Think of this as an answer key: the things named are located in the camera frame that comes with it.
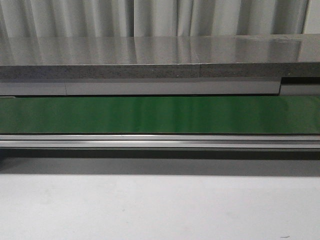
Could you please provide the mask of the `green conveyor belt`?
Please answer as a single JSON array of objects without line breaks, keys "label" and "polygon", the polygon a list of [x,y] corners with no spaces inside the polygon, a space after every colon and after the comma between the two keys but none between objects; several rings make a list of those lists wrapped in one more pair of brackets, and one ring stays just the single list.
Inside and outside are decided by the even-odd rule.
[{"label": "green conveyor belt", "polygon": [[317,96],[16,97],[3,134],[318,134]]}]

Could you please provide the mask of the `grey stone slab bench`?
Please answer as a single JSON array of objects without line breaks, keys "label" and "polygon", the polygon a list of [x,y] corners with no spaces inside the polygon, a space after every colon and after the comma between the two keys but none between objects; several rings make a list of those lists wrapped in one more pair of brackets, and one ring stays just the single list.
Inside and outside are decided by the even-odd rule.
[{"label": "grey stone slab bench", "polygon": [[318,77],[320,36],[12,37],[2,79]]}]

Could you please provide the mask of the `white pleated curtain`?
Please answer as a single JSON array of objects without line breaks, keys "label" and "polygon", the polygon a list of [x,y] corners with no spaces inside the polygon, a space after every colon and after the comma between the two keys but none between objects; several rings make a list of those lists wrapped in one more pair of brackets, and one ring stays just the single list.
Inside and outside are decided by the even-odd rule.
[{"label": "white pleated curtain", "polygon": [[170,37],[317,34],[317,0],[3,0],[0,35]]}]

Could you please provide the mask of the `aluminium front conveyor rail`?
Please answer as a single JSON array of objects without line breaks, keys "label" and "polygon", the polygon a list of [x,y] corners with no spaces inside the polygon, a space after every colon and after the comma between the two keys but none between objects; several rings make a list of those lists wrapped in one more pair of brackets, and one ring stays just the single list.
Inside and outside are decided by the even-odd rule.
[{"label": "aluminium front conveyor rail", "polygon": [[2,149],[318,151],[318,134],[2,134]]}]

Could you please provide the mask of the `grey rear conveyor rail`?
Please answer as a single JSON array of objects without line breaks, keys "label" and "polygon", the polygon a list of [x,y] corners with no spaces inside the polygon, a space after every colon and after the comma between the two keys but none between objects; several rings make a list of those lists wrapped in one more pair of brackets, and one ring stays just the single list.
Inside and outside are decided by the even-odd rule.
[{"label": "grey rear conveyor rail", "polygon": [[1,96],[316,96],[319,93],[319,77],[20,78],[0,81]]}]

